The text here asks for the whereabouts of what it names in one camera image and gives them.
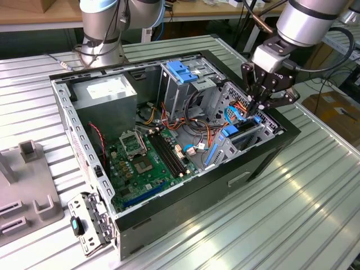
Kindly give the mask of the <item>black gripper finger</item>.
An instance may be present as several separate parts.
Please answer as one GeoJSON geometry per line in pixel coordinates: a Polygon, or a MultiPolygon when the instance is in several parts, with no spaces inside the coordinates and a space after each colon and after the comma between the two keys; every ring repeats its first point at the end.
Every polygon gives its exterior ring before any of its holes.
{"type": "Polygon", "coordinates": [[[244,63],[241,65],[241,73],[246,85],[245,92],[249,100],[247,114],[254,115],[262,92],[264,70],[254,63],[244,63]]]}
{"type": "Polygon", "coordinates": [[[259,110],[268,110],[271,108],[278,108],[293,104],[299,99],[299,92],[293,88],[288,88],[283,91],[273,92],[270,91],[267,94],[263,94],[256,106],[259,110]]]}

